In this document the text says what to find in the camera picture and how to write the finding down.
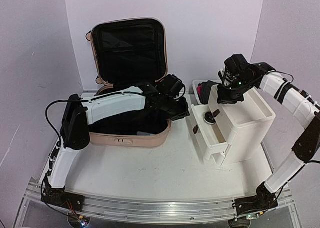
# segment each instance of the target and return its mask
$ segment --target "open drawer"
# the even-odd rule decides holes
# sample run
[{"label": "open drawer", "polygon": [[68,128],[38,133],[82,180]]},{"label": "open drawer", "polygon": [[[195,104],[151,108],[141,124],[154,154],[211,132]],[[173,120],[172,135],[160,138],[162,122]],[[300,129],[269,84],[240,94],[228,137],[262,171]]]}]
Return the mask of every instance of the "open drawer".
[{"label": "open drawer", "polygon": [[210,125],[205,122],[204,117],[207,112],[210,112],[208,105],[192,105],[189,119],[191,133],[195,135],[203,157],[209,160],[213,154],[224,154],[228,143],[216,124]]}]

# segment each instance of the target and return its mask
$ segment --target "pink suitcase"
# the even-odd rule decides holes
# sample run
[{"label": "pink suitcase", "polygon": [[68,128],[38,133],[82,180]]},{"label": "pink suitcase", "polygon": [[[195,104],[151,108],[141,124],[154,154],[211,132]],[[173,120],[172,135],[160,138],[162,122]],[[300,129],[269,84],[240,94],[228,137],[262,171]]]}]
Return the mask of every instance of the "pink suitcase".
[{"label": "pink suitcase", "polygon": [[[92,45],[96,82],[104,85],[96,95],[137,82],[156,83],[167,75],[166,34],[158,20],[103,23],[86,38]],[[162,118],[157,111],[131,111],[98,121],[89,130],[95,145],[157,147],[166,141],[171,120]]]}]

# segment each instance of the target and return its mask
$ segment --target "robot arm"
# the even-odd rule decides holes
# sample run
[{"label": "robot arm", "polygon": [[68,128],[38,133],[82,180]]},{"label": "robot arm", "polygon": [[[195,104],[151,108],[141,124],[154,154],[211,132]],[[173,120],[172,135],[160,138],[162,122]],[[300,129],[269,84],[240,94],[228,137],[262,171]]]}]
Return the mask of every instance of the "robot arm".
[{"label": "robot arm", "polygon": [[42,200],[62,207],[68,200],[75,211],[81,210],[83,196],[65,192],[65,185],[78,153],[90,143],[89,125],[143,109],[160,110],[172,121],[182,119],[189,115],[186,98],[176,98],[183,87],[181,80],[168,75],[156,86],[144,83],[88,100],[81,99],[77,94],[70,96],[62,118],[61,139],[50,155],[49,171],[44,179],[46,196]]},{"label": "robot arm", "polygon": [[280,167],[256,190],[257,195],[235,200],[237,216],[259,213],[278,206],[276,192],[285,186],[316,154],[320,147],[320,106],[267,63],[249,64],[242,54],[225,61],[219,72],[218,103],[244,101],[251,88],[262,89],[282,104],[305,129]]}]

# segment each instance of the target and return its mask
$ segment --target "white wall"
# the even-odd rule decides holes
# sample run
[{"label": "white wall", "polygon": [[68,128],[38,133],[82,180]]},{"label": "white wall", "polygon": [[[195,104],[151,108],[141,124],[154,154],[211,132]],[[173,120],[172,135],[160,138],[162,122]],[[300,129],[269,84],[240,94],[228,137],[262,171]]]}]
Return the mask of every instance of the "white wall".
[{"label": "white wall", "polygon": [[[0,17],[0,219],[10,228],[57,139],[46,106],[82,86],[65,0],[0,0]],[[49,111],[57,127],[64,106]]]},{"label": "white wall", "polygon": [[263,0],[66,0],[84,90],[97,90],[97,69],[85,35],[95,25],[154,17],[166,28],[169,72],[187,86],[217,79],[232,54],[252,56]]},{"label": "white wall", "polygon": [[[320,0],[264,0],[253,62],[267,62],[294,75],[294,85],[320,102]],[[266,136],[278,167],[303,129],[272,97],[277,118]],[[314,157],[320,160],[320,152]],[[320,166],[308,165],[290,184],[304,228],[320,227]]]}]

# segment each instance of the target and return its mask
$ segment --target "black cable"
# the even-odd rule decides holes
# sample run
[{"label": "black cable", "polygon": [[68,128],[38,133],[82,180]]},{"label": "black cable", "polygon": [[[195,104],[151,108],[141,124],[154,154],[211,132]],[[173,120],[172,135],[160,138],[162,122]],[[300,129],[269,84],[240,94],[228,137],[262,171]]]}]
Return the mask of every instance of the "black cable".
[{"label": "black cable", "polygon": [[[132,92],[132,91],[125,91],[125,92],[115,92],[115,93],[110,93],[110,94],[104,94],[104,95],[100,95],[97,96],[95,98],[92,98],[91,101],[96,101],[99,100],[101,98],[105,98],[105,97],[110,97],[110,96],[114,96],[114,95],[122,95],[122,94],[132,94],[132,95],[138,95],[138,96],[142,96],[142,97],[147,97],[147,95],[142,94],[142,93],[138,93],[138,92]],[[56,135],[58,136],[59,139],[59,145],[58,147],[61,146],[62,141],[61,141],[61,136],[58,132],[58,130],[54,127],[54,125],[50,122],[49,117],[48,117],[48,110],[51,106],[53,106],[54,104],[57,103],[86,103],[89,102],[88,99],[84,100],[68,100],[68,99],[60,99],[60,100],[55,100],[54,102],[51,102],[45,109],[45,119],[48,122],[48,124],[50,125],[50,127],[54,130],[54,132],[56,133]]]},{"label": "black cable", "polygon": [[306,162],[306,164],[310,164],[310,163],[320,164],[320,161],[319,160],[310,160],[310,161]]},{"label": "black cable", "polygon": [[45,200],[45,198],[44,198],[44,191],[43,191],[43,189],[44,189],[44,183],[45,183],[45,179],[46,179],[46,178],[48,178],[47,174],[45,174],[45,176],[44,176],[44,178],[43,178],[43,181],[42,181],[42,184],[41,184],[41,190],[40,190],[40,191],[41,191],[41,198],[42,198],[44,204],[45,204],[47,207],[49,207],[51,210],[53,210],[53,211],[55,211],[55,212],[58,212],[58,213],[66,216],[66,217],[70,217],[70,218],[72,218],[72,219],[74,219],[74,220],[77,221],[77,220],[79,219],[79,217],[78,217],[78,218],[75,218],[75,217],[74,217],[74,216],[75,216],[74,214],[65,214],[65,213],[63,213],[63,212],[61,212],[61,211],[59,211],[59,210],[51,207],[50,205],[48,205],[48,203],[46,202],[46,200]]},{"label": "black cable", "polygon": [[185,86],[185,84],[183,84],[183,94],[180,97],[178,97],[177,99],[175,99],[175,101],[178,101],[180,98],[184,97],[186,94],[186,91],[187,91],[186,86]]},{"label": "black cable", "polygon": [[290,83],[293,83],[295,78],[292,74],[288,74],[288,73],[285,73],[285,72],[282,72],[282,71],[276,71],[276,70],[272,70],[270,72],[267,73],[267,75],[269,75],[270,73],[279,73],[279,74],[284,74],[284,75],[287,75],[287,76],[290,76],[292,78],[292,81],[290,81]]},{"label": "black cable", "polygon": [[0,219],[0,223],[1,223],[1,225],[2,225],[4,228],[6,228],[5,224],[2,222],[1,219]]}]

